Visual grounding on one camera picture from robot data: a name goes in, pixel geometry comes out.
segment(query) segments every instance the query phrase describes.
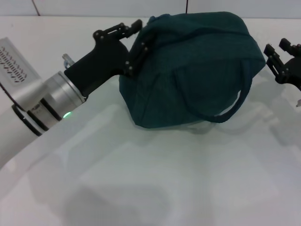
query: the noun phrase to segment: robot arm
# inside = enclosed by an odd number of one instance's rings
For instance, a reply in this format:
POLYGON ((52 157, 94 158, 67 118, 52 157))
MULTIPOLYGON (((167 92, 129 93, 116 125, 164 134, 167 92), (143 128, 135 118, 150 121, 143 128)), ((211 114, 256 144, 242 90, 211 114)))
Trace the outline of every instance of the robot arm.
POLYGON ((145 52, 131 54, 120 42, 142 29, 137 20, 94 32, 95 48, 74 62, 63 55, 66 70, 43 82, 14 45, 0 40, 0 86, 13 106, 0 115, 0 168, 64 116, 87 101, 114 75, 134 77, 145 52))

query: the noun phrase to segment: ventilation slot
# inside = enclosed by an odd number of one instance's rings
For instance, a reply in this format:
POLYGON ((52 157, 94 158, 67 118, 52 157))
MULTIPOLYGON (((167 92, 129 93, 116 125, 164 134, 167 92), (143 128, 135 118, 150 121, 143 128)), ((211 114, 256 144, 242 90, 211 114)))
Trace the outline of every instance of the ventilation slot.
POLYGON ((0 67, 6 71, 14 83, 21 83, 27 77, 27 74, 3 46, 0 47, 0 67))

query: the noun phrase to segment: black mounting bracket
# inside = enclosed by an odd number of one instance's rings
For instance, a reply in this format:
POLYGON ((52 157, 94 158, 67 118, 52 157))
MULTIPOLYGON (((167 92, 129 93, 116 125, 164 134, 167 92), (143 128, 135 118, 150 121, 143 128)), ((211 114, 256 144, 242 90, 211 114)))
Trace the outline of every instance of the black mounting bracket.
POLYGON ((65 70, 65 75, 84 97, 88 97, 114 75, 135 77, 148 54, 147 42, 142 42, 139 48, 129 52, 120 40, 141 29, 142 21, 137 20, 131 27, 120 23, 94 32, 94 49, 65 70))
POLYGON ((275 75, 276 82, 292 84, 301 91, 301 44, 291 46, 287 39, 282 39, 279 47, 294 58, 283 64, 275 49, 268 44, 264 50, 264 54, 268 57, 267 66, 275 75))

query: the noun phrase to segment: white table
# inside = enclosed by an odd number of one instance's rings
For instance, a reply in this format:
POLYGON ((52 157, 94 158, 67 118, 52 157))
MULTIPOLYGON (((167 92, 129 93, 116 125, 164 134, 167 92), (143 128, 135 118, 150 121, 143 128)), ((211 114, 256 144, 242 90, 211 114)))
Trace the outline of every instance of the white table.
MULTIPOLYGON (((0 37, 47 79, 63 53, 78 60, 94 47, 95 30, 135 19, 0 17, 0 37)), ((245 23, 262 50, 301 42, 301 20, 245 23)), ((299 226, 300 97, 264 69, 228 122, 146 130, 113 78, 0 171, 0 225, 299 226)), ((1 111, 11 105, 0 101, 1 111)))

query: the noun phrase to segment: white surface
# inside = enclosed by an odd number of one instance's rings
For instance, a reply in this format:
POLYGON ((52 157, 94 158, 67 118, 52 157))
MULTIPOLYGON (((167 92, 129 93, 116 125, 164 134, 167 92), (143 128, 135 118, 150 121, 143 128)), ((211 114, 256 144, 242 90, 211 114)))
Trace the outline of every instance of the white surface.
POLYGON ((189 0, 189 13, 218 11, 228 11, 244 18, 301 18, 301 1, 189 0))
MULTIPOLYGON (((133 21, 7 17, 0 37, 46 79, 62 70, 63 53, 78 60, 89 52, 95 30, 133 21)), ((245 22, 261 49, 283 37, 300 41, 300 20, 245 22)), ((265 69, 228 122, 146 130, 132 123, 117 79, 0 171, 1 226, 301 224, 297 89, 278 85, 265 69)))
POLYGON ((186 0, 35 0, 42 16, 159 16, 185 13, 186 0))
POLYGON ((36 16, 32 0, 0 0, 0 16, 36 16))
POLYGON ((0 168, 37 137, 11 107, 0 114, 0 168))

